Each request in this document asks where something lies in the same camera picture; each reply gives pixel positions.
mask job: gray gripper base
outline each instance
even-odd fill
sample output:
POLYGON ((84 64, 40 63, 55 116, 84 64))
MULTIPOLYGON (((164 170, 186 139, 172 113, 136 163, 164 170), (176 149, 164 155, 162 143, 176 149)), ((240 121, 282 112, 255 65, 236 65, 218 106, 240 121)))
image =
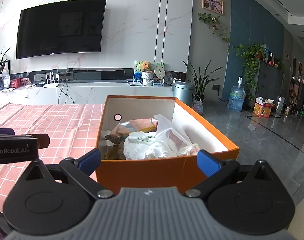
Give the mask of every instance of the gray gripper base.
POLYGON ((88 216, 65 232, 51 236, 26 236, 12 232, 6 238, 32 239, 295 240, 286 230, 267 236, 231 231, 212 218, 201 199, 184 197, 176 187, 122 188, 112 199, 97 200, 88 216))

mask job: gray floor tile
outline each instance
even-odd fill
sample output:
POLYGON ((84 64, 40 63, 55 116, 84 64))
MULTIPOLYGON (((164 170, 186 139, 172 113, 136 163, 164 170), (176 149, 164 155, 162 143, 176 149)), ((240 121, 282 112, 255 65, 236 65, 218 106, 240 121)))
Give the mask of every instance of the gray floor tile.
POLYGON ((304 199, 304 182, 300 185, 298 190, 292 196, 292 199, 296 205, 298 205, 304 199))
POLYGON ((304 198, 304 117, 253 117, 225 106, 205 107, 203 116, 240 148, 240 164, 267 160, 295 204, 304 198))
POLYGON ((251 120, 242 115, 221 115, 205 117, 234 143, 272 135, 269 130, 259 124, 251 124, 251 120))

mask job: black tv screen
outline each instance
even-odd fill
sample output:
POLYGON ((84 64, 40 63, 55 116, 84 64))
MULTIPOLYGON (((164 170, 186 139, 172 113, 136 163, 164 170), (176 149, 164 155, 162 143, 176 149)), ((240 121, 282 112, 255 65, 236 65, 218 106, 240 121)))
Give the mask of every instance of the black tv screen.
POLYGON ((106 0, 69 0, 21 11, 16 58, 100 52, 106 0))

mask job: blue wall panel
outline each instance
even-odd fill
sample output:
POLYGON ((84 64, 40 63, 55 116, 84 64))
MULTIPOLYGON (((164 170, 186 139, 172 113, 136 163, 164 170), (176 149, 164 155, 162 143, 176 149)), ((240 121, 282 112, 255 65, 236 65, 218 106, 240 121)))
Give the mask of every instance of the blue wall panel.
POLYGON ((249 44, 264 44, 265 9, 254 0, 250 0, 250 40, 249 44))
POLYGON ((283 25, 255 0, 231 0, 231 52, 225 74, 222 99, 229 98, 230 90, 242 75, 243 59, 236 56, 232 46, 245 48, 256 43, 266 44, 277 57, 283 55, 283 25))
MULTIPOLYGON (((231 6, 231 34, 230 34, 230 48, 244 44, 249 45, 250 36, 250 18, 247 14, 250 11, 250 0, 231 0, 235 6, 231 6)), ((228 55, 228 65, 225 73, 224 87, 222 97, 227 100, 230 94, 231 87, 225 91, 225 84, 234 84, 235 80, 238 82, 238 77, 242 73, 243 60, 235 55, 232 51, 228 55)))

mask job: open cardboard box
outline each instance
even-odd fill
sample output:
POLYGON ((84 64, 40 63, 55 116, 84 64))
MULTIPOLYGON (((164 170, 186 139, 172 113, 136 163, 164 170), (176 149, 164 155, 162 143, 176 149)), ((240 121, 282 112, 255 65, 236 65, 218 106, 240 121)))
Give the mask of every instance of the open cardboard box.
POLYGON ((235 159, 239 148, 219 130, 177 98, 108 96, 101 117, 96 147, 102 162, 96 170, 97 181, 119 193, 121 187, 171 187, 183 193, 206 178, 196 164, 196 155, 150 160, 105 160, 105 135, 118 124, 132 119, 153 118, 162 114, 189 136, 192 143, 220 160, 235 159), (115 121, 119 114, 121 120, 115 121))

